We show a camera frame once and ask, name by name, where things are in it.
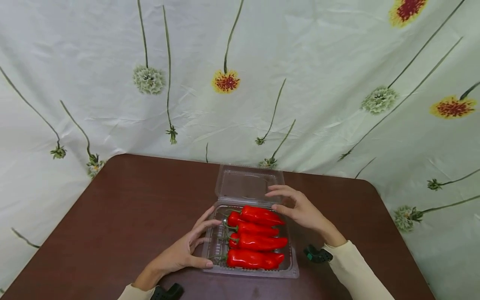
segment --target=wooden table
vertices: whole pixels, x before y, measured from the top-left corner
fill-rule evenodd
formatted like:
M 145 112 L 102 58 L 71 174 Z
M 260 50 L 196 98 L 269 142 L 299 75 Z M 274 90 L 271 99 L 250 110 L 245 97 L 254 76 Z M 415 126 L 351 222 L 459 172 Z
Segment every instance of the wooden table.
M 215 201 L 218 165 L 135 155 L 108 161 L 2 300 L 115 300 L 144 266 L 187 233 Z M 284 173 L 352 240 L 396 300 L 434 300 L 380 196 L 366 181 Z M 182 300 L 351 299 L 327 264 L 302 249 L 321 247 L 313 232 L 294 227 L 298 279 L 207 274 L 184 269 Z

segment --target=hand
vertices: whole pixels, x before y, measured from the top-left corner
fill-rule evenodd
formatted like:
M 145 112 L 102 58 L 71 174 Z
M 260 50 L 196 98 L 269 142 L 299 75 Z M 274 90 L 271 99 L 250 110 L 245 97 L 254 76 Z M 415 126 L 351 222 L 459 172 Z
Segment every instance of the hand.
M 206 241 L 206 238 L 200 238 L 200 235 L 204 233 L 207 228 L 218 226 L 222 223 L 221 220 L 206 221 L 213 210 L 214 207 L 210 207 L 197 220 L 189 233 L 152 260 L 132 285 L 146 291 L 152 289 L 163 276 L 185 267 L 200 269 L 213 267 L 211 260 L 192 255 L 195 248 Z
M 322 235 L 326 243 L 333 247 L 341 246 L 347 242 L 332 222 L 324 217 L 302 192 L 296 191 L 287 185 L 272 185 L 268 189 L 270 192 L 265 194 L 267 197 L 284 196 L 295 202 L 293 208 L 274 204 L 272 205 L 273 210 L 290 217 L 303 227 L 317 231 Z

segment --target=floral fabric backdrop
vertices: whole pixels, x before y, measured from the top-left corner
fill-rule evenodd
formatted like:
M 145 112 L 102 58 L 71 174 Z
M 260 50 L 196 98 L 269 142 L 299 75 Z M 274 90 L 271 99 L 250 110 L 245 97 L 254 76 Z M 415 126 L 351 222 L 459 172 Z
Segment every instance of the floral fabric backdrop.
M 478 299 L 478 11 L 2 1 L 0 294 L 108 159 L 136 153 L 368 180 L 437 299 Z

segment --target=beige long sleeve shirt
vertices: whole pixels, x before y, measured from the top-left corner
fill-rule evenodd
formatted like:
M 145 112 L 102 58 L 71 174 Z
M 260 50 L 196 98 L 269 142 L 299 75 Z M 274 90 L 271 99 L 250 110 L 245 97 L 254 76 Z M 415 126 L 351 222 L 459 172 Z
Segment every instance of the beige long sleeve shirt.
M 330 266 L 353 300 L 394 300 L 351 241 L 336 248 L 325 245 L 324 249 L 333 255 Z M 127 285 L 119 300 L 150 300 L 154 290 Z

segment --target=red bell pepper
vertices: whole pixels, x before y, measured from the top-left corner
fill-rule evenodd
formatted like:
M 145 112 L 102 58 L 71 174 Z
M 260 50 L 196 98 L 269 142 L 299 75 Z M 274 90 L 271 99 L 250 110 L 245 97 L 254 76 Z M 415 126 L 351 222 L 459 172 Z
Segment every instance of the red bell pepper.
M 283 260 L 285 259 L 285 254 L 283 254 L 283 253 L 266 252 L 265 254 L 267 254 L 269 257 L 275 259 L 276 262 L 278 263 L 278 265 L 280 265 L 283 262 Z
M 285 224 L 285 222 L 273 211 L 249 205 L 246 205 L 241 209 L 240 218 L 243 221 L 270 227 Z
M 229 226 L 235 227 L 240 222 L 240 213 L 237 211 L 232 211 L 231 214 L 228 216 L 227 224 Z
M 279 265 L 278 257 L 275 258 L 261 252 L 231 249 L 227 255 L 227 266 L 231 268 L 273 270 L 277 269 Z
M 264 252 L 280 249 L 288 244 L 287 238 L 269 238 L 252 234 L 239 234 L 238 238 L 230 236 L 230 239 L 236 242 L 239 249 Z
M 225 227 L 235 230 L 238 234 L 254 234 L 265 237 L 274 237 L 280 233 L 278 228 L 272 228 L 267 226 L 258 225 L 255 223 L 245 222 L 239 220 L 238 225 L 235 227 L 225 225 Z

